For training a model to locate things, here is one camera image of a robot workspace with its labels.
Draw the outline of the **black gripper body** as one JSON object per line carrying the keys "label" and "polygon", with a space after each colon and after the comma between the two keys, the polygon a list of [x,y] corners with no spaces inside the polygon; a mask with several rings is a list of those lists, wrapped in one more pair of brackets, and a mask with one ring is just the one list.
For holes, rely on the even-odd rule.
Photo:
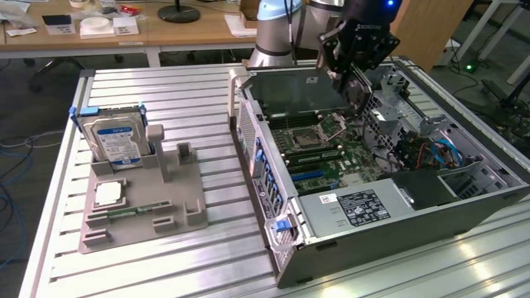
{"label": "black gripper body", "polygon": [[338,25],[342,55],[359,67],[369,43],[385,37],[397,19],[399,1],[345,1]]}

